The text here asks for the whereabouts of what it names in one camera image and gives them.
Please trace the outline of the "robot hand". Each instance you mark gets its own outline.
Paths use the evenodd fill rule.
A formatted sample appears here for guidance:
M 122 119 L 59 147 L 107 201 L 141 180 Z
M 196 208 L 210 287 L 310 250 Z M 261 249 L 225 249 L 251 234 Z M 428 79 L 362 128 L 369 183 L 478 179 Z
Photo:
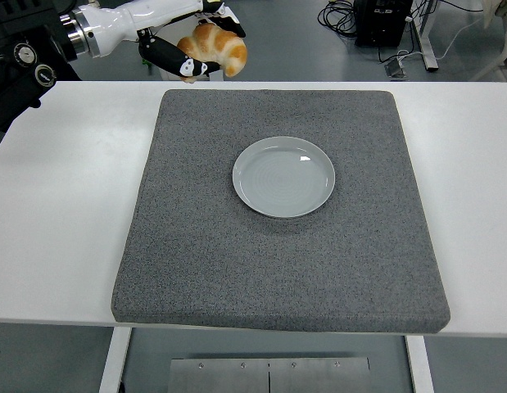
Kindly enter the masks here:
M 233 77 L 247 63 L 246 34 L 223 1 L 132 1 L 114 9 L 85 5 L 74 15 L 93 57 L 134 41 L 144 60 L 187 83 L 218 70 Z M 156 35 L 160 28 L 191 16 L 199 24 L 176 45 Z

